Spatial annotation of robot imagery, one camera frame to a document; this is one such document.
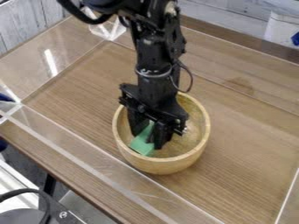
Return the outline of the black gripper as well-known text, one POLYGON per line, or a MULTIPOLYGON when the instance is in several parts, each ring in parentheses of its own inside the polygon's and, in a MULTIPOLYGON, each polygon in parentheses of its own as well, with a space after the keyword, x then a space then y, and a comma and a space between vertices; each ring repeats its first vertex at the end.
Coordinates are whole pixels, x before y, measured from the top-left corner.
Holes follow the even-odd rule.
POLYGON ((123 83, 119 87, 119 102, 127 108, 127 118, 134 136, 154 122, 154 148, 160 150, 172 135, 183 134, 190 118, 176 100, 180 72, 136 72, 138 83, 123 83))

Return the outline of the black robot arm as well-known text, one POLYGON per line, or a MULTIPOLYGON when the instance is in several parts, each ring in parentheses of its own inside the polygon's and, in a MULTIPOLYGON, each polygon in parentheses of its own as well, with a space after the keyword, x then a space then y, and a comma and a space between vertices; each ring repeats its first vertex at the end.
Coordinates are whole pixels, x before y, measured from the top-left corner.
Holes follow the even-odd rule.
POLYGON ((82 0, 99 13, 92 18, 71 0, 58 0, 83 23, 100 25, 114 16, 131 31, 135 45, 136 84, 120 85, 120 104, 127 108, 131 133, 136 136, 151 127, 147 142, 160 150, 175 134, 180 135, 190 118, 178 102, 180 57, 186 38, 180 26, 176 0, 82 0))

